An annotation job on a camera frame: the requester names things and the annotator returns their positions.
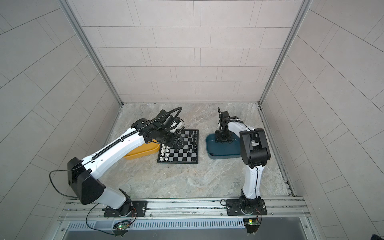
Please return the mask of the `black white chessboard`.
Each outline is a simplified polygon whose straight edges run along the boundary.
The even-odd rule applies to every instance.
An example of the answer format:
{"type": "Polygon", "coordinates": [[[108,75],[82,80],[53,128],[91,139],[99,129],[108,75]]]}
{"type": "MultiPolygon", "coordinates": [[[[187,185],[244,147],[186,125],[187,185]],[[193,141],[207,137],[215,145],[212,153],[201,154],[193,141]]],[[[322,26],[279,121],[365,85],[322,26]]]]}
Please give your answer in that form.
{"type": "Polygon", "coordinates": [[[199,130],[184,129],[179,134],[183,147],[179,150],[161,144],[157,164],[198,164],[199,162],[199,130]]]}

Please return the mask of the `teal plastic bin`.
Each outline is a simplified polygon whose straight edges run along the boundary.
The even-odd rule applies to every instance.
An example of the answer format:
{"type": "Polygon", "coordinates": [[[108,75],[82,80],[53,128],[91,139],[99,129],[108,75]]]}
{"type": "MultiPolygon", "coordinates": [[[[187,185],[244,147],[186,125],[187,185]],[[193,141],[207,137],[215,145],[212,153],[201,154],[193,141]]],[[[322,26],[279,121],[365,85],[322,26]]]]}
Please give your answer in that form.
{"type": "Polygon", "coordinates": [[[206,149],[209,158],[218,159],[233,159],[241,157],[240,138],[232,133],[234,138],[231,143],[216,142],[215,134],[209,134],[206,137],[206,149]]]}

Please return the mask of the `yellow plastic tray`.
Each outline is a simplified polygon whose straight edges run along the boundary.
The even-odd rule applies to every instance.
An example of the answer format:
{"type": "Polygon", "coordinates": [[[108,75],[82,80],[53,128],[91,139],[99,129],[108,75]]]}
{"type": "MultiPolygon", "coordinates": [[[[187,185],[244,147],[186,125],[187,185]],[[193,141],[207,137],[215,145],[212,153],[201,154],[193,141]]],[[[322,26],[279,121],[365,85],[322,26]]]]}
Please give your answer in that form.
{"type": "Polygon", "coordinates": [[[157,153],[160,147],[161,145],[157,142],[146,143],[130,151],[124,156],[124,159],[134,160],[144,156],[152,155],[157,153]]]}

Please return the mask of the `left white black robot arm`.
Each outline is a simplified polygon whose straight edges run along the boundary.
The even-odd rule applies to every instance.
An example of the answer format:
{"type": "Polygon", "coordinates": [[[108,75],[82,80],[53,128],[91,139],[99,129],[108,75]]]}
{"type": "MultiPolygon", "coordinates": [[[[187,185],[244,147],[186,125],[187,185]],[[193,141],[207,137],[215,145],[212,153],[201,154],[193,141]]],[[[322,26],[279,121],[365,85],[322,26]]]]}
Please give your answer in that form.
{"type": "Polygon", "coordinates": [[[106,205],[106,212],[125,217],[132,211],[132,201],[123,190],[112,189],[100,182],[102,175],[132,150],[156,141],[174,149],[183,147],[178,133],[184,129],[179,117],[182,107],[169,112],[161,110],[152,120],[139,119],[120,137],[90,156],[68,162],[68,182],[83,205],[106,205]]]}

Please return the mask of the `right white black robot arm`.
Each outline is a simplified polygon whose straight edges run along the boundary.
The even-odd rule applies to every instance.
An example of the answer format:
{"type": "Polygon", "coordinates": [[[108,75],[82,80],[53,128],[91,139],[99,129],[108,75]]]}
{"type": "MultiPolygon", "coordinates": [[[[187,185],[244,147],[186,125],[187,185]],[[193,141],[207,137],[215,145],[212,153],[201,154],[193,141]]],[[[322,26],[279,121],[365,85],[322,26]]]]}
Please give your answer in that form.
{"type": "Polygon", "coordinates": [[[219,129],[215,132],[209,156],[232,158],[241,156],[245,167],[245,181],[241,189],[239,208],[245,215],[265,215],[265,204],[260,194],[262,173],[271,158],[265,130],[250,128],[238,117],[231,117],[218,108],[219,129]]]}

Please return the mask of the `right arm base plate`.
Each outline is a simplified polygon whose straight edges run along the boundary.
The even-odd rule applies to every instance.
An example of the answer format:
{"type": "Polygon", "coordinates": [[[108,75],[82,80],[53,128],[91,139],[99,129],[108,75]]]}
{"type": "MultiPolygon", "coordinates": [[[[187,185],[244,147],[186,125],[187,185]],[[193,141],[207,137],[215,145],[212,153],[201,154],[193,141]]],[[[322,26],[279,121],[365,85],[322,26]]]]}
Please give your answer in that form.
{"type": "Polygon", "coordinates": [[[224,202],[225,204],[221,203],[221,205],[226,207],[228,216],[265,216],[268,214],[265,201],[261,198],[246,201],[245,204],[239,199],[227,199],[224,202]]]}

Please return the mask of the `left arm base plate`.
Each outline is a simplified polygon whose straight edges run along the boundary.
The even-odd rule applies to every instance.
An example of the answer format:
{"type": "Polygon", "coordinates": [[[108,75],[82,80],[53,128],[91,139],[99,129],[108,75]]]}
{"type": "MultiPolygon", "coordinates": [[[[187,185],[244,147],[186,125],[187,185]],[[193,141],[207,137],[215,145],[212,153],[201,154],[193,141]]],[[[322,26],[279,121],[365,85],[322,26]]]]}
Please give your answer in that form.
{"type": "Polygon", "coordinates": [[[147,201],[126,201],[117,210],[107,206],[103,208],[105,218],[144,217],[147,210],[147,201]]]}

